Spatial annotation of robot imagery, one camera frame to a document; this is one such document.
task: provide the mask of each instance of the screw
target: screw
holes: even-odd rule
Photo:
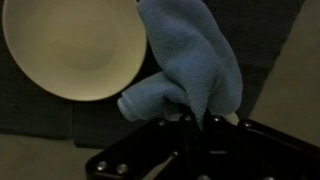
[[[165,121],[160,121],[160,122],[159,122],[159,125],[160,125],[160,126],[164,126],[164,125],[166,125],[166,122],[165,122]]]
[[[276,180],[274,177],[265,177],[263,180]]]
[[[251,123],[251,122],[244,122],[244,126],[245,126],[245,127],[251,127],[251,126],[252,126],[252,123]]]
[[[106,163],[105,161],[101,161],[101,162],[99,162],[98,165],[97,165],[97,169],[98,169],[99,171],[103,171],[103,170],[105,170],[106,168],[107,168],[107,163]]]
[[[178,156],[178,155],[179,155],[178,151],[174,151],[172,154],[173,154],[174,156]]]
[[[128,170],[129,170],[129,167],[126,164],[119,164],[117,167],[117,172],[119,174],[125,174],[128,172]]]
[[[184,118],[184,120],[186,120],[186,121],[191,121],[191,117],[190,117],[190,116],[187,116],[187,117]]]
[[[215,116],[215,117],[213,117],[213,120],[216,121],[216,122],[219,122],[219,121],[221,121],[221,118],[218,117],[218,116]]]
[[[208,175],[203,174],[203,175],[198,176],[197,180],[211,180],[211,179]]]

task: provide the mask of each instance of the cloth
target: cloth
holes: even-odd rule
[[[181,103],[201,125],[206,109],[215,115],[235,112],[241,73],[207,6],[201,0],[141,0],[137,9],[163,71],[122,92],[121,113],[131,121],[145,120]]]

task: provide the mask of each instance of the blue cloth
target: blue cloth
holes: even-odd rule
[[[171,103],[187,105],[201,125],[206,109],[227,115],[240,106],[235,55],[201,0],[141,0],[137,9],[162,72],[118,100],[128,120],[149,119]]]

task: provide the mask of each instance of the bowl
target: bowl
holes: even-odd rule
[[[108,98],[142,66],[147,40],[135,0],[6,0],[3,8],[13,59],[52,94]]]

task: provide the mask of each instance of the black plastic part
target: black plastic part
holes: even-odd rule
[[[312,144],[252,120],[234,126],[208,112],[200,131],[190,111],[181,112],[178,122],[151,120],[91,158],[87,180],[142,179],[173,152],[176,156],[155,179],[320,179],[320,149]],[[98,170],[102,161],[107,167]],[[120,164],[128,171],[117,172]]]

